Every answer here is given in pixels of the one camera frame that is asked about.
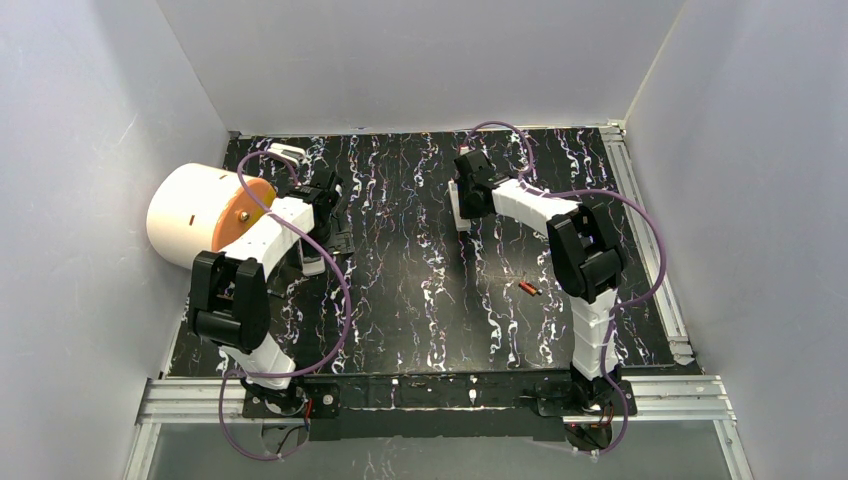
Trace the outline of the white slim remote control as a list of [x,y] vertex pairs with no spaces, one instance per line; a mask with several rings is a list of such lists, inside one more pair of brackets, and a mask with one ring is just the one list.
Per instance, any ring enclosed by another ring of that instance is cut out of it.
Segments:
[[471,221],[461,215],[459,191],[454,179],[450,179],[448,181],[448,195],[450,199],[451,210],[456,231],[469,232],[471,230]]

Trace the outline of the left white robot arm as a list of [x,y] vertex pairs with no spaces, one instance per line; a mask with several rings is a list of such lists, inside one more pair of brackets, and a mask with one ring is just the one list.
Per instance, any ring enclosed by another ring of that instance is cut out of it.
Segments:
[[188,325],[270,391],[289,388],[295,361],[270,334],[267,279],[295,251],[306,276],[317,275],[336,254],[352,250],[340,223],[344,181],[319,169],[304,185],[275,199],[253,226],[219,252],[204,250],[191,268]]

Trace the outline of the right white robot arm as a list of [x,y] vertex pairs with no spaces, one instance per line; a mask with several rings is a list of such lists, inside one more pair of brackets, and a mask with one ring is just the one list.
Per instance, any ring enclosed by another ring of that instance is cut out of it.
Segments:
[[448,195],[456,230],[468,232],[473,220],[499,215],[542,235],[555,279],[570,297],[571,366],[586,381],[610,374],[619,360],[606,334],[626,258],[609,216],[497,172],[480,150],[462,147],[454,164],[457,176],[448,182]]

